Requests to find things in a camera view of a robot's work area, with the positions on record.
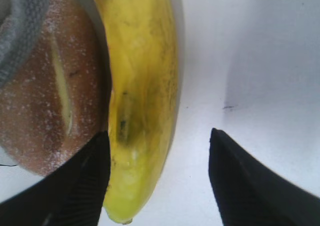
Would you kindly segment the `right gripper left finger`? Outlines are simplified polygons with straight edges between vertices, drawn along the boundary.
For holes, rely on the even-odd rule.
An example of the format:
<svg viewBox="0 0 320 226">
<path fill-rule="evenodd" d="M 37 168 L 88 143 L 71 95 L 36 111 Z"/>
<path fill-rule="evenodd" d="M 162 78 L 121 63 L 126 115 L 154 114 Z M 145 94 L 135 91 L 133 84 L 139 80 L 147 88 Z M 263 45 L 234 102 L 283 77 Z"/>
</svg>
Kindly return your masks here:
<svg viewBox="0 0 320 226">
<path fill-rule="evenodd" d="M 50 175 L 0 204 L 2 226 L 96 226 L 111 169 L 106 131 Z"/>
</svg>

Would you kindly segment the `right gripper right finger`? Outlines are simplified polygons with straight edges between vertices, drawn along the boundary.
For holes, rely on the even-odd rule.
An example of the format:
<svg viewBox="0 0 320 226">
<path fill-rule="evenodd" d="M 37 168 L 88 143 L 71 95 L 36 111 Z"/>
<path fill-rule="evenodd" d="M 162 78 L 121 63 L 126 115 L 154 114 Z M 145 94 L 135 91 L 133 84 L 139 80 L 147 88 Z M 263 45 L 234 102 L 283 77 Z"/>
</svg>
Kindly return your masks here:
<svg viewBox="0 0 320 226">
<path fill-rule="evenodd" d="M 208 176 L 225 226 L 318 226 L 319 197 L 245 151 L 226 132 L 210 135 Z"/>
</svg>

